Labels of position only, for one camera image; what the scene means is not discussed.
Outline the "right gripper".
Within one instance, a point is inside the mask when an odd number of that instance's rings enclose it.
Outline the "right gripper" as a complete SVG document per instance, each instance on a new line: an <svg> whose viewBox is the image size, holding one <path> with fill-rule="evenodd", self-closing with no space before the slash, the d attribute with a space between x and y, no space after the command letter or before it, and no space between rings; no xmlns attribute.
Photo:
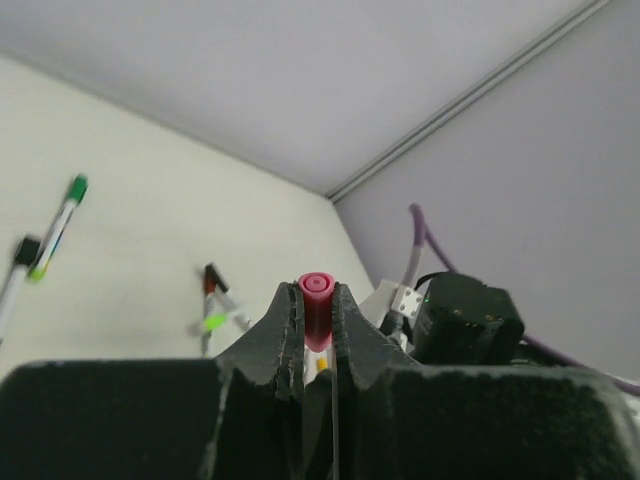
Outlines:
<svg viewBox="0 0 640 480"><path fill-rule="evenodd" d="M411 356L506 365L525 325L509 293L426 275ZM635 479L639 431L614 384L573 368L427 366L332 300L337 479Z"/></svg>

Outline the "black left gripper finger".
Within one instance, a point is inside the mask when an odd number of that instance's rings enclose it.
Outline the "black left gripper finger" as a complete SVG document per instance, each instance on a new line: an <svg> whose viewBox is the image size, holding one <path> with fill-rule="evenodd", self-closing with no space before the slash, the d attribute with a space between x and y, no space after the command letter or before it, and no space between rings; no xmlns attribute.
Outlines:
<svg viewBox="0 0 640 480"><path fill-rule="evenodd" d="M212 359L55 360L1 384L5 479L300 479L304 301Z"/></svg>

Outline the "pink cap acrylic marker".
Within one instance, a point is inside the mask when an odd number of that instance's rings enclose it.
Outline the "pink cap acrylic marker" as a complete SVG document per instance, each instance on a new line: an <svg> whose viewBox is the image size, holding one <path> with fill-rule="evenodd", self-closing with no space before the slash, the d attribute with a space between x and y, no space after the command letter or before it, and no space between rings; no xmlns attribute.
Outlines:
<svg viewBox="0 0 640 480"><path fill-rule="evenodd" d="M332 300L335 280L328 273L310 272L298 279L304 302L304 374L309 383L318 374L315 360L326 356L332 342Z"/></svg>

